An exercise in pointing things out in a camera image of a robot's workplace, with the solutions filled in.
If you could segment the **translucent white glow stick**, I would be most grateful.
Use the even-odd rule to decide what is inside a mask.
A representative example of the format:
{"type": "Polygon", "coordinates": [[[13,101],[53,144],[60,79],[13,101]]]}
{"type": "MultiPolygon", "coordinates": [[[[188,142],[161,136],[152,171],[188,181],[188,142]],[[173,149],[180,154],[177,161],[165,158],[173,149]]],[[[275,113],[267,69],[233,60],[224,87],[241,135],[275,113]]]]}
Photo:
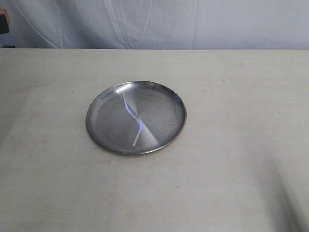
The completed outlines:
{"type": "Polygon", "coordinates": [[[122,97],[123,97],[123,100],[124,100],[124,104],[125,104],[125,108],[126,108],[126,111],[133,117],[133,119],[138,123],[139,125],[139,131],[137,132],[137,135],[134,139],[134,142],[133,142],[133,146],[136,145],[139,137],[140,137],[140,134],[142,132],[142,129],[143,129],[143,124],[142,124],[142,121],[139,119],[139,117],[133,112],[133,110],[131,110],[127,100],[126,100],[126,96],[125,94],[123,93],[122,94],[122,97]]]}

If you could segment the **round stainless steel plate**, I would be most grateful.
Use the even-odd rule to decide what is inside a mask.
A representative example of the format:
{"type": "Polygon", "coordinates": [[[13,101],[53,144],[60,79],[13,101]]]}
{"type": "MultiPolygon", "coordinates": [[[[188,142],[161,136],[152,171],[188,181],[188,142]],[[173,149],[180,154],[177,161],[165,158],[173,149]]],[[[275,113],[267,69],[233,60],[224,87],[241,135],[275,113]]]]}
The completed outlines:
{"type": "Polygon", "coordinates": [[[169,145],[182,132],[187,111],[172,89],[150,81],[117,84],[100,93],[90,104],[85,126],[99,146],[119,154],[147,154],[169,145]],[[138,123],[126,111],[122,94],[142,121],[135,146],[138,123]]]}

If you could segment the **dark object at left edge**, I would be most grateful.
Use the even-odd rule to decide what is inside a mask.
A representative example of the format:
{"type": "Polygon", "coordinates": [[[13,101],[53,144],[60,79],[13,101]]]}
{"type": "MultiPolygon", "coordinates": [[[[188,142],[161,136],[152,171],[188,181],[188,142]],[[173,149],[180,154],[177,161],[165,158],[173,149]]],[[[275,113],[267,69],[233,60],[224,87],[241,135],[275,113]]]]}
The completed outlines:
{"type": "Polygon", "coordinates": [[[4,8],[0,9],[0,47],[15,48],[14,42],[10,36],[10,16],[4,8]]]}

